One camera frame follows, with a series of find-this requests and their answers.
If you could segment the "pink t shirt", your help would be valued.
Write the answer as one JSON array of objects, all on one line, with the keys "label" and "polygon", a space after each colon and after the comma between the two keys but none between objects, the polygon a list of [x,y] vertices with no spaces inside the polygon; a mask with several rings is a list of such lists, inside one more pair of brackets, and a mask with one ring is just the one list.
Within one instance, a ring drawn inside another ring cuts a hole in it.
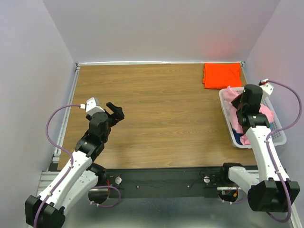
[{"label": "pink t shirt", "polygon": [[226,101],[226,108],[229,115],[224,114],[229,119],[229,127],[235,133],[240,134],[239,148],[251,148],[246,132],[250,127],[266,126],[270,128],[274,122],[275,113],[261,103],[266,92],[261,86],[248,84],[243,87],[242,93],[237,93],[232,87],[220,90],[221,101]]}]

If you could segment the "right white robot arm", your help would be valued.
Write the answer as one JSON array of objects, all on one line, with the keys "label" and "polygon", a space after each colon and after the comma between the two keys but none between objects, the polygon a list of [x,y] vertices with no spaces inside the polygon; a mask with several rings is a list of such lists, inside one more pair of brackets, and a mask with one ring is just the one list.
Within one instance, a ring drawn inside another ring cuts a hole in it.
[{"label": "right white robot arm", "polygon": [[259,171],[259,178],[252,177],[237,163],[224,163],[218,180],[224,186],[237,184],[246,194],[253,211],[286,212],[300,192],[298,182],[291,181],[276,153],[270,123],[260,112],[261,101],[273,92],[273,81],[264,80],[258,85],[248,84],[232,105],[237,121],[249,139]]}]

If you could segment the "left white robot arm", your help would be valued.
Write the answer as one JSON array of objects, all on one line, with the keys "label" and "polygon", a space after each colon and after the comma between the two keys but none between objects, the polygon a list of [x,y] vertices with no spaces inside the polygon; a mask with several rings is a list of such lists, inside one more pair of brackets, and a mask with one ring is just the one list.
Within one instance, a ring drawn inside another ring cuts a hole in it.
[{"label": "left white robot arm", "polygon": [[104,189],[108,197],[115,190],[121,200],[120,191],[110,185],[106,170],[95,164],[95,159],[105,148],[111,128],[124,119],[123,109],[108,102],[108,113],[95,98],[86,104],[77,105],[86,111],[88,130],[76,143],[73,152],[61,172],[37,196],[29,196],[25,202],[26,223],[34,228],[60,228],[69,209],[91,189]]}]

